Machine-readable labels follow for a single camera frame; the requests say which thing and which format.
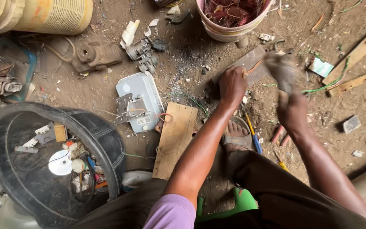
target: dusty ground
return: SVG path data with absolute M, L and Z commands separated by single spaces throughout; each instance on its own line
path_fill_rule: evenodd
M 180 25 L 169 25 L 164 19 L 167 9 L 157 9 L 150 0 L 94 0 L 91 24 L 96 25 L 97 29 L 93 31 L 89 27 L 82 35 L 74 37 L 74 44 L 79 46 L 90 41 L 99 41 L 102 44 L 112 41 L 119 43 L 120 35 L 126 24 L 130 20 L 140 19 L 141 23 L 135 34 L 136 40 L 147 31 L 151 20 L 160 18 L 159 25 L 152 28 L 151 37 L 166 39 L 170 43 L 165 53 L 157 53 L 159 64 L 154 74 L 164 106 L 166 107 L 168 101 L 195 106 L 187 98 L 167 96 L 169 92 L 184 92 L 196 97 L 206 105 L 209 111 L 212 111 L 215 104 L 206 104 L 203 99 L 204 83 L 227 65 L 261 45 L 257 38 L 260 33 L 275 35 L 276 39 L 285 39 L 283 50 L 295 48 L 295 53 L 304 53 L 310 47 L 312 50 L 318 51 L 329 63 L 336 64 L 340 57 L 340 51 L 337 49 L 339 44 L 342 44 L 347 53 L 366 34 L 366 0 L 345 13 L 339 13 L 340 10 L 348 8 L 354 3 L 356 1 L 353 0 L 284 1 L 284 4 L 290 5 L 290 9 L 283 11 L 283 18 L 280 18 L 276 12 L 268 13 L 262 23 L 247 35 L 250 41 L 249 46 L 238 49 L 234 43 L 219 43 L 206 34 L 196 11 L 195 0 L 183 1 L 181 9 L 190 8 L 192 17 L 189 16 Z M 310 32 L 322 13 L 324 13 L 324 18 L 317 31 Z M 272 45 L 271 42 L 264 47 L 270 49 Z M 46 54 L 46 61 L 50 64 L 44 73 L 35 74 L 33 78 L 34 84 L 38 86 L 33 100 L 58 107 L 92 110 L 94 101 L 96 108 L 115 112 L 116 83 L 121 78 L 139 71 L 136 62 L 130 61 L 124 54 L 124 62 L 111 67 L 112 72 L 107 70 L 93 72 L 87 77 L 83 77 L 75 73 L 72 66 L 67 63 L 62 63 L 59 69 L 54 69 L 51 66 L 57 66 L 57 63 L 61 61 L 49 51 L 42 54 Z M 312 55 L 306 53 L 298 55 L 298 57 L 304 64 Z M 203 65 L 211 67 L 206 75 L 201 74 Z M 347 73 L 345 78 L 348 80 L 365 73 L 366 56 Z M 320 87 L 319 81 L 319 76 L 311 75 L 308 82 L 304 77 L 300 78 L 298 86 L 299 88 L 315 89 Z M 259 133 L 259 137 L 264 139 L 262 143 L 264 155 L 276 161 L 273 154 L 273 150 L 276 150 L 290 172 L 308 183 L 305 167 L 294 144 L 289 143 L 286 147 L 280 147 L 269 142 L 277 126 L 274 123 L 277 120 L 275 111 L 277 87 L 265 87 L 264 84 L 272 83 L 274 81 L 266 76 L 248 89 L 253 92 L 253 97 L 247 104 L 247 111 L 251 115 L 251 122 L 255 126 L 256 132 Z M 39 86 L 43 87 L 44 92 L 41 92 Z M 42 98 L 44 93 L 47 95 L 46 99 Z M 111 115 L 99 111 L 93 112 L 111 123 L 114 122 Z M 310 126 L 316 131 L 345 173 L 353 179 L 366 171 L 366 83 L 331 98 L 328 98 L 324 91 L 313 93 L 312 101 L 309 104 L 309 114 L 312 114 Z M 362 123 L 361 127 L 350 134 L 340 132 L 337 124 L 354 114 L 358 115 Z M 199 111 L 196 129 L 201 128 L 201 119 L 204 117 L 205 114 Z M 156 147 L 160 138 L 157 132 L 152 131 L 134 136 L 129 124 L 122 124 L 115 128 L 126 144 L 127 153 L 143 157 L 156 155 Z M 362 158 L 351 155 L 356 149 L 365 152 Z M 232 185 L 222 177 L 221 169 L 218 166 L 223 161 L 222 153 L 219 153 L 217 158 L 201 192 L 206 197 L 204 214 L 226 210 L 233 205 L 232 198 L 227 194 Z M 154 159 L 127 157 L 127 168 L 153 169 L 154 161 Z

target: person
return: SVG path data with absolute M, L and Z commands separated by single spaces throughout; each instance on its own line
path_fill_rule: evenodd
M 99 207 L 71 228 L 366 228 L 366 204 L 309 128 L 306 99 L 279 93 L 278 119 L 301 154 L 311 187 L 251 149 L 247 125 L 232 114 L 247 88 L 242 67 L 220 80 L 221 100 L 176 164 L 169 181 L 153 179 Z M 198 192 L 223 137 L 227 175 L 259 208 L 195 223 Z

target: wooden plank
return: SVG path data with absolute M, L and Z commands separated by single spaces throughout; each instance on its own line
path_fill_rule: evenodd
M 160 136 L 159 147 L 153 168 L 153 178 L 168 180 L 180 156 L 189 145 L 194 125 L 196 124 L 197 108 L 169 102 Z
M 247 53 L 245 56 L 241 57 L 241 59 L 229 65 L 227 68 L 231 66 L 243 66 L 245 70 L 248 71 L 253 68 L 258 63 L 258 61 L 262 60 L 264 56 L 265 50 L 262 47 L 258 46 L 249 53 Z M 225 70 L 226 68 L 211 78 L 214 84 L 218 84 L 218 81 L 220 80 Z M 266 75 L 270 75 L 270 72 L 262 62 L 255 70 L 248 74 L 248 86 L 254 84 Z
M 339 93 L 348 91 L 364 82 L 366 82 L 366 74 L 330 89 L 329 94 L 330 96 L 338 95 Z
M 338 65 L 335 68 L 333 68 L 330 74 L 323 80 L 323 83 L 325 85 L 328 85 L 329 83 L 336 80 L 339 76 L 341 76 L 341 73 L 345 67 L 345 63 L 347 61 L 347 57 L 350 58 L 346 72 L 349 69 L 351 69 L 353 65 L 355 65 L 365 55 L 366 55 L 366 37 L 349 54 L 344 56 L 343 60 L 340 63 L 338 63 Z

